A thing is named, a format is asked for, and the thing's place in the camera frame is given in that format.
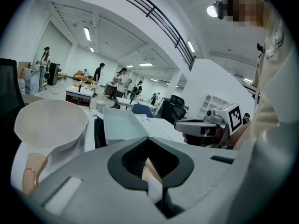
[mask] white shelf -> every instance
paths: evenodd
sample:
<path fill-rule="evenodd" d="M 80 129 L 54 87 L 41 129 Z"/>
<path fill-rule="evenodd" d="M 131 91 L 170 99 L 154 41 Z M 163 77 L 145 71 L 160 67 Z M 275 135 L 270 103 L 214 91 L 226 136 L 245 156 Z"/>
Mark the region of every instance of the white shelf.
<path fill-rule="evenodd" d="M 219 106 L 222 106 L 222 105 L 225 105 L 225 104 L 228 104 L 228 102 L 221 99 L 221 98 L 218 98 L 216 96 L 207 95 L 204 103 L 199 108 L 199 112 L 198 112 L 196 118 L 197 119 L 202 119 L 206 115 L 206 112 L 208 110 L 215 109 L 215 108 L 217 108 Z"/>

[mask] black railing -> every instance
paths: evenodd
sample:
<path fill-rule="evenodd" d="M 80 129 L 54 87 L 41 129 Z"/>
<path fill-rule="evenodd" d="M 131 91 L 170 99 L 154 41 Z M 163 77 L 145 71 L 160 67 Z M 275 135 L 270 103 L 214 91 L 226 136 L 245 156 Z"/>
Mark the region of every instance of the black railing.
<path fill-rule="evenodd" d="M 166 15 L 150 0 L 126 0 L 138 9 L 140 9 L 146 17 L 152 19 L 171 39 L 174 47 L 178 49 L 182 55 L 184 61 L 191 70 L 194 58 L 189 51 L 182 36 L 172 24 L 172 22 L 166 17 Z"/>

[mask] orange sofa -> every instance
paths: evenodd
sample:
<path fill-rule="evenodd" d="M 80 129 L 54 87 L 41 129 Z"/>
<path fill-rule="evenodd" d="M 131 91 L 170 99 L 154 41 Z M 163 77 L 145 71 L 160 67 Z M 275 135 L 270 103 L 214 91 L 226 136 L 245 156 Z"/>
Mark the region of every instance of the orange sofa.
<path fill-rule="evenodd" d="M 86 81 L 86 83 L 91 83 L 93 81 L 93 77 L 88 78 L 88 79 L 76 77 L 76 76 L 82 76 L 82 74 L 83 74 L 83 71 L 78 70 L 78 72 L 74 74 L 73 79 L 75 79 L 75 80 L 83 80 L 83 81 Z"/>

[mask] speaker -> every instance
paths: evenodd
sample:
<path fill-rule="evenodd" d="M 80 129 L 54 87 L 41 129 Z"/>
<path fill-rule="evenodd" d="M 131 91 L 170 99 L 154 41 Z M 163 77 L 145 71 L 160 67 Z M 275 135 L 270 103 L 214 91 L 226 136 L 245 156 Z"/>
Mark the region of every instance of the speaker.
<path fill-rule="evenodd" d="M 49 67 L 50 77 L 48 79 L 49 85 L 56 85 L 59 67 L 60 67 L 60 64 L 55 64 L 55 63 L 50 64 L 50 67 Z"/>

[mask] office chair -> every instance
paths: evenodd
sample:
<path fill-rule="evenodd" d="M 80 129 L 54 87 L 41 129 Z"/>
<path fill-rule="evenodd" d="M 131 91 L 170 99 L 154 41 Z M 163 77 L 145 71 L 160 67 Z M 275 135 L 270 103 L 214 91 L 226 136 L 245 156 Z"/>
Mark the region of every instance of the office chair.
<path fill-rule="evenodd" d="M 184 106 L 173 104 L 169 100 L 163 102 L 163 109 L 161 118 L 173 124 L 184 117 L 186 110 Z"/>
<path fill-rule="evenodd" d="M 133 105 L 132 112 L 134 114 L 146 114 L 147 117 L 153 118 L 153 114 L 150 111 L 150 108 L 146 105 L 135 104 Z"/>
<path fill-rule="evenodd" d="M 185 106 L 185 101 L 181 97 L 176 95 L 171 95 L 169 101 L 177 106 Z"/>
<path fill-rule="evenodd" d="M 6 137 L 9 137 L 9 154 L 12 155 L 9 158 L 13 160 L 21 143 L 14 133 L 14 124 L 19 111 L 25 107 L 19 88 L 17 62 L 0 58 L 0 77 L 1 131 Z"/>

